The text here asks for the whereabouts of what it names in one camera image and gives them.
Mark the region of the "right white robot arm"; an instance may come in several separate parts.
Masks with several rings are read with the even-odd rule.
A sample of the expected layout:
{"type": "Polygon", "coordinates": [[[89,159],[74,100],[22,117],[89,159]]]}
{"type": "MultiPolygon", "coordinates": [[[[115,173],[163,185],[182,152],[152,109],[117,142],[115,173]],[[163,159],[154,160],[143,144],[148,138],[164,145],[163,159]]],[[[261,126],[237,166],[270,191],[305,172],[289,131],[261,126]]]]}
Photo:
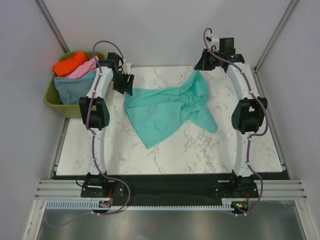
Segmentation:
{"type": "Polygon", "coordinates": [[[205,48],[195,70],[224,70],[235,89],[238,103],[231,115],[231,124],[236,132],[236,160],[228,182],[215,183],[214,192],[218,196],[234,198],[259,198],[261,188],[255,178],[262,177],[251,166],[253,137],[262,137],[269,128],[268,101],[256,96],[245,71],[245,60],[236,53],[234,38],[217,38],[204,35],[205,48]]]}

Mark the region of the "teal t shirt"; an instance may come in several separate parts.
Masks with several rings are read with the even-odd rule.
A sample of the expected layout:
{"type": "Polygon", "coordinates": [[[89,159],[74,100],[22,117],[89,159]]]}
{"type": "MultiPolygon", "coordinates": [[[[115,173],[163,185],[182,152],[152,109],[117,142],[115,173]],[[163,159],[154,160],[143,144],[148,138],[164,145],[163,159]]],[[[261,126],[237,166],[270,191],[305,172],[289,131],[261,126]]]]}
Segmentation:
{"type": "Polygon", "coordinates": [[[216,133],[218,125],[207,106],[209,89],[200,71],[193,71],[181,86],[134,88],[123,109],[142,143],[153,148],[174,134],[186,120],[216,133]]]}

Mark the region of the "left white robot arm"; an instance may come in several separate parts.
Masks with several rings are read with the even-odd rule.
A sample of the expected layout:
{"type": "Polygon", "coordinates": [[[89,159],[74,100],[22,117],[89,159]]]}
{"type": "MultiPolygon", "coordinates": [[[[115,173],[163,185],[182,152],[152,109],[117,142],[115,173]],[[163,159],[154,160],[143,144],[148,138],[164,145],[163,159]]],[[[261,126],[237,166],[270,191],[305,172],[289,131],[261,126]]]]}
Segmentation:
{"type": "Polygon", "coordinates": [[[81,187],[83,198],[112,198],[119,187],[119,195],[130,194],[129,186],[121,179],[107,176],[105,162],[105,135],[110,124],[110,112],[104,99],[110,84],[121,94],[133,93],[134,76],[122,73],[124,60],[115,52],[96,63],[96,75],[92,87],[85,97],[79,99],[81,119],[90,140],[91,161],[81,187]]]}

